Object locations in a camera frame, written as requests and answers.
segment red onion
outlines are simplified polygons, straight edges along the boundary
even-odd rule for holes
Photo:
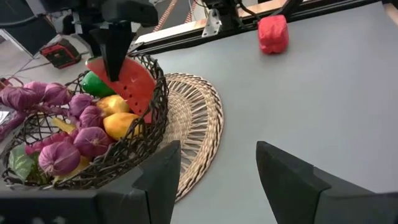
[[[68,110],[67,114],[68,114],[67,117],[70,120],[71,124],[75,125],[76,127],[79,127],[79,123],[80,123],[79,118],[77,118],[76,116],[72,115],[69,110]]]
[[[2,142],[11,131],[24,123],[27,113],[14,111],[11,116],[12,118],[6,124],[0,126],[0,142]]]
[[[80,115],[80,128],[102,127],[103,112],[96,106],[87,106]]]
[[[65,137],[64,141],[69,142],[70,144],[73,144],[73,138],[70,136]]]
[[[40,102],[35,91],[23,87],[6,86],[0,91],[2,103],[17,111],[24,111]]]
[[[80,151],[82,156],[96,157],[104,154],[113,140],[102,128],[82,128],[76,136],[73,145]]]
[[[44,97],[44,91],[45,87],[47,86],[47,83],[42,83],[39,81],[32,81],[30,83],[26,83],[24,85],[24,88],[31,89],[36,92],[40,96],[40,99]]]
[[[39,166],[52,176],[72,172],[80,163],[79,150],[69,142],[45,146],[39,155]]]
[[[79,117],[83,110],[92,105],[93,98],[87,94],[77,94],[69,102],[69,111],[72,115]]]
[[[34,152],[41,152],[45,146],[49,146],[53,143],[56,142],[62,142],[67,140],[67,138],[70,138],[68,133],[61,131],[59,133],[53,133],[50,136],[47,136],[43,138],[41,141],[37,141],[33,143],[32,146],[25,146],[25,152],[28,156],[32,155]]]
[[[72,139],[75,139],[78,133],[79,133],[79,129],[76,128],[76,129],[74,129],[74,130],[70,133],[69,136],[70,136]]]
[[[47,106],[47,105],[35,105],[33,109],[36,109],[40,112],[45,114],[55,114],[55,115],[62,115],[67,117],[68,116],[68,108],[61,108],[58,106]]]
[[[50,83],[45,87],[44,101],[49,106],[61,106],[70,102],[72,95],[68,88],[59,83]]]

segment gray table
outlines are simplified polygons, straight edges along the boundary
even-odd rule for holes
[[[289,33],[282,55],[261,54],[256,32],[155,55],[165,72],[214,84],[225,113],[218,154],[173,224],[275,223],[258,140],[369,190],[398,190],[398,28],[381,3],[293,22]]]

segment wicker basket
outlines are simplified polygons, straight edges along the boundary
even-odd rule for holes
[[[15,146],[33,144],[59,131],[57,127],[51,124],[50,120],[52,118],[58,117],[64,121],[67,118],[55,114],[32,114],[26,119],[19,134],[7,145],[2,153],[4,164],[2,177],[6,184],[12,189],[18,189],[18,187],[33,187],[35,189],[97,189],[123,175],[154,153],[163,139],[167,125],[167,96],[169,89],[167,88],[163,71],[156,60],[147,55],[136,55],[132,59],[140,61],[156,80],[153,99],[148,109],[139,119],[135,119],[131,123],[127,132],[128,136],[134,132],[137,125],[142,125],[143,128],[140,134],[134,135],[132,138],[122,138],[112,144],[106,154],[96,157],[88,167],[77,175],[52,185],[42,185],[29,179],[21,181],[15,175],[8,166],[10,151]],[[73,94],[84,92],[80,82],[85,74],[86,72],[80,74],[76,80],[66,84]],[[150,112],[152,112],[152,124],[145,124],[143,117]]]

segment round straw mat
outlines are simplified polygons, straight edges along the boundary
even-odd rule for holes
[[[181,142],[181,171],[176,202],[209,168],[223,132],[220,97],[206,80],[186,73],[166,75],[169,86],[169,124],[159,147]]]

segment watermelon slice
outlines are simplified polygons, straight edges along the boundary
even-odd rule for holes
[[[111,82],[107,76],[102,57],[86,61],[88,69],[93,71],[107,86],[126,100],[134,114],[142,116],[148,108],[155,89],[155,80],[140,62],[131,58],[124,59],[119,73],[119,81]],[[146,123],[152,122],[152,113],[144,117]]]

